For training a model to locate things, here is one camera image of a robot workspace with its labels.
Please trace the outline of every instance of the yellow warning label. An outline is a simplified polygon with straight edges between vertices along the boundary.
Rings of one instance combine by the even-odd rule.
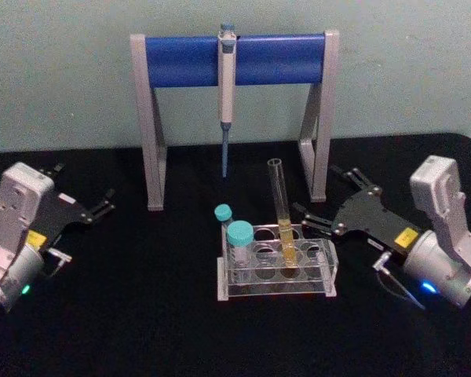
[[[400,233],[400,235],[394,240],[401,247],[407,248],[417,238],[418,233],[412,228],[406,228]]]
[[[28,236],[26,237],[26,242],[36,249],[42,247],[46,240],[47,237],[45,237],[43,234],[34,232],[33,230],[29,230]]]

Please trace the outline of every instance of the teal cap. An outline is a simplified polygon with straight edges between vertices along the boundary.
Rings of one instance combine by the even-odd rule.
[[[232,246],[246,246],[253,241],[253,226],[248,221],[234,221],[227,228],[228,242]]]
[[[218,221],[227,221],[232,217],[232,210],[227,204],[220,204],[214,209],[214,215]]]

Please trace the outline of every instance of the glass test tube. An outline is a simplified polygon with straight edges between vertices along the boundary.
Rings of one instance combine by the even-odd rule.
[[[279,238],[283,247],[284,263],[288,268],[297,267],[297,254],[293,241],[293,229],[291,228],[290,212],[286,185],[284,183],[283,162],[281,159],[267,161],[268,173],[272,185],[272,195],[276,206],[277,224],[279,226]]]

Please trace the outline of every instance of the yellow liquid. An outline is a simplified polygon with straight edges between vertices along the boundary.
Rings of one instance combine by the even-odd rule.
[[[283,246],[283,257],[286,267],[297,267],[297,254],[293,242],[293,229],[289,218],[278,219],[279,238]]]

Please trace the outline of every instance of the gray stand leg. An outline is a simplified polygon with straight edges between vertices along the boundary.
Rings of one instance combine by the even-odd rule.
[[[131,58],[137,93],[138,122],[141,128],[144,174],[147,181],[148,209],[164,209],[166,184],[166,144],[162,133],[157,97],[148,78],[144,35],[131,35]]]
[[[302,165],[312,202],[326,200],[328,156],[331,127],[335,114],[335,85],[338,71],[338,31],[325,31],[323,81],[312,84],[301,126],[300,149]],[[316,148],[312,141],[317,126]]]

